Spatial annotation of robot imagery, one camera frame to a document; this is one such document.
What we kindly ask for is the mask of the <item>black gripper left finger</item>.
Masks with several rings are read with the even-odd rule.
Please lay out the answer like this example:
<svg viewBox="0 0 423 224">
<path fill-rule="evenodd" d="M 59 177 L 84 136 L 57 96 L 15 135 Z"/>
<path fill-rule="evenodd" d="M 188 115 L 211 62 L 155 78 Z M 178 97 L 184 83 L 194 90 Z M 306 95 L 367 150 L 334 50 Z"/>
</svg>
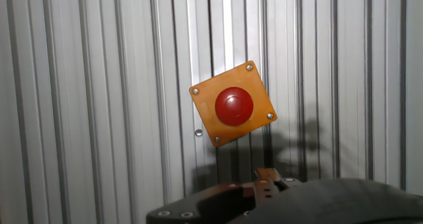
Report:
<svg viewBox="0 0 423 224">
<path fill-rule="evenodd" d="M 253 183 L 228 182 L 150 211 L 146 223 L 230 223 L 254 208 Z"/>
</svg>

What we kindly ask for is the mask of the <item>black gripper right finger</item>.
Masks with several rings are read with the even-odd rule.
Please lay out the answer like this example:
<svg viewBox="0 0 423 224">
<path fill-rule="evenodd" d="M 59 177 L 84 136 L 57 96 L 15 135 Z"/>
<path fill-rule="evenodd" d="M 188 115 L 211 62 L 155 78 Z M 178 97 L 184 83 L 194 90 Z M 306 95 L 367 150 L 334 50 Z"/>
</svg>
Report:
<svg viewBox="0 0 423 224">
<path fill-rule="evenodd" d="M 274 168 L 258 168 L 255 170 L 257 179 L 254 181 L 255 207 L 260 207 L 280 192 L 301 185 L 296 178 L 284 178 Z"/>
</svg>

